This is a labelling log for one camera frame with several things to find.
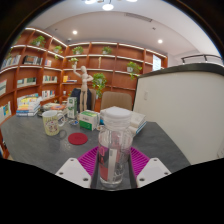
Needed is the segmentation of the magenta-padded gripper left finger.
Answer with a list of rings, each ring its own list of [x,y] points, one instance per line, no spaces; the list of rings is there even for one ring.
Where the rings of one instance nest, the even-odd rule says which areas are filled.
[[[94,147],[78,158],[69,158],[55,173],[83,188],[95,188],[98,176],[98,148]]]

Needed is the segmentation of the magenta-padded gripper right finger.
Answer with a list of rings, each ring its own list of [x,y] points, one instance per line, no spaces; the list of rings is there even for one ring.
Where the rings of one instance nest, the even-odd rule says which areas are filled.
[[[168,168],[158,159],[149,158],[135,148],[131,148],[129,177],[132,188],[140,188],[170,175]]]

